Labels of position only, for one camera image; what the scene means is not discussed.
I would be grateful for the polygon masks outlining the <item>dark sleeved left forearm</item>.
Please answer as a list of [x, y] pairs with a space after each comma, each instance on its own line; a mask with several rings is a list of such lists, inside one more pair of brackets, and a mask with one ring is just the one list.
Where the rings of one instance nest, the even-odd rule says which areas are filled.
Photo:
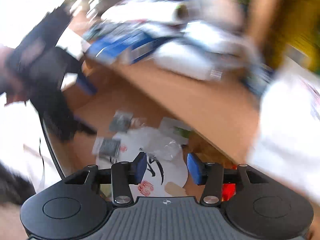
[[1, 163], [0, 168], [1, 205], [6, 203], [22, 206], [30, 197], [36, 194], [33, 184]]

